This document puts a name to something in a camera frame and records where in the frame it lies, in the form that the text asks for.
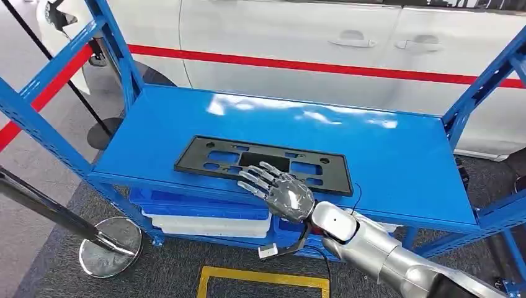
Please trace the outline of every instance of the yellow floor marking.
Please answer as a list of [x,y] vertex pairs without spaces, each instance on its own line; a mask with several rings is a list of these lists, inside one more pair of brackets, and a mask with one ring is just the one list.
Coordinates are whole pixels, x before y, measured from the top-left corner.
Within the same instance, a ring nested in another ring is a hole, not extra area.
[[206,298],[208,280],[210,277],[239,279],[242,281],[268,282],[271,284],[289,284],[291,286],[318,287],[321,289],[321,298],[329,298],[329,280],[326,278],[310,278],[276,273],[263,273],[236,269],[203,266],[197,298]]

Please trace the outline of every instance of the red stripe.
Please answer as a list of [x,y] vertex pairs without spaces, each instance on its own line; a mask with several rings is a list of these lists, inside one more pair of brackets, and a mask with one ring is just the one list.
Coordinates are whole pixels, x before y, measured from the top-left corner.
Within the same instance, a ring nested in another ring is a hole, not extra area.
[[[248,56],[176,50],[173,48],[158,48],[146,45],[128,45],[128,47],[130,49],[130,52],[141,55],[231,63],[240,65],[286,68],[290,70],[319,71],[322,73],[342,73],[346,75],[374,76],[377,78],[411,79],[414,81],[430,81],[452,84],[472,84],[477,78],[476,76],[463,76],[460,74],[455,75],[446,73],[427,73],[422,71],[389,70],[386,68],[332,65],[324,63],[256,58]],[[502,82],[501,87],[524,88],[524,85],[519,79],[505,79]]]
[[[69,63],[53,78],[48,86],[31,102],[31,106],[37,112],[50,102],[51,98],[71,79],[77,70],[85,64],[91,57],[91,47],[85,45]],[[2,151],[20,132],[20,128],[13,122],[9,121],[4,128],[0,130],[0,151]]]

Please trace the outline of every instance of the white plastic crate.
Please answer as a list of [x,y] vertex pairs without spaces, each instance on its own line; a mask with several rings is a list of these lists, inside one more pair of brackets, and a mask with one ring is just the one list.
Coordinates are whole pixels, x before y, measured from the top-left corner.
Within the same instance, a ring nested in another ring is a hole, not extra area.
[[272,216],[265,220],[226,219],[219,217],[194,217],[178,215],[143,215],[166,234],[265,238]]

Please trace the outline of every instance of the chrome base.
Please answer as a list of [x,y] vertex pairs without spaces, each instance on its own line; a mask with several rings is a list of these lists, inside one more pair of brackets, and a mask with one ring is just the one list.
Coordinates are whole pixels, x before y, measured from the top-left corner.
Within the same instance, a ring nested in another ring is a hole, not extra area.
[[112,217],[99,222],[96,227],[134,252],[133,256],[127,256],[106,250],[88,240],[82,241],[79,261],[84,272],[94,278],[110,278],[137,260],[142,249],[143,235],[141,229],[126,217]]
[[526,176],[519,177],[517,180],[515,180],[513,193],[516,194],[524,189],[526,189]]

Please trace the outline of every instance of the car door handle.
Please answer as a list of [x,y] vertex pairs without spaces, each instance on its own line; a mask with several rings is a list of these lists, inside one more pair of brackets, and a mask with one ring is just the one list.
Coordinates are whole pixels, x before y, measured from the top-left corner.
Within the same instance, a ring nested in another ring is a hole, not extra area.
[[359,30],[343,30],[337,38],[331,39],[329,42],[354,48],[372,48],[377,45],[376,41],[365,38]]
[[439,38],[431,34],[419,34],[412,40],[400,40],[394,46],[411,52],[437,52],[444,49]]
[[344,47],[354,47],[354,48],[372,48],[377,45],[377,42],[372,39],[343,39],[337,38],[334,40],[329,40],[330,43],[335,45],[342,45]]

